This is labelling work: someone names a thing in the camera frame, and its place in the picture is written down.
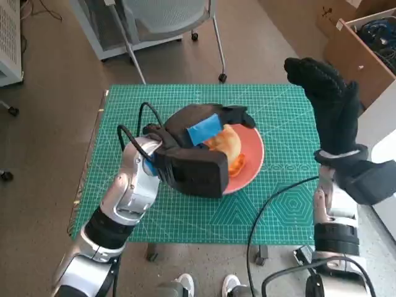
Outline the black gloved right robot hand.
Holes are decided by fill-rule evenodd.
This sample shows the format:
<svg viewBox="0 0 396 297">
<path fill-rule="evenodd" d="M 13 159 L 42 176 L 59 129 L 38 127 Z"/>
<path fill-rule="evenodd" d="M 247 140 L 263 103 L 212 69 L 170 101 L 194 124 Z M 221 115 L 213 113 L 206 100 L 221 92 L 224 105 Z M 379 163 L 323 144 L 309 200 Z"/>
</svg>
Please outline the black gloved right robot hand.
<svg viewBox="0 0 396 297">
<path fill-rule="evenodd" d="M 331 65 L 312 58 L 287 58 L 284 69 L 312 105 L 321 150 L 331 155 L 357 151 L 358 84 L 346 83 Z"/>
</svg>

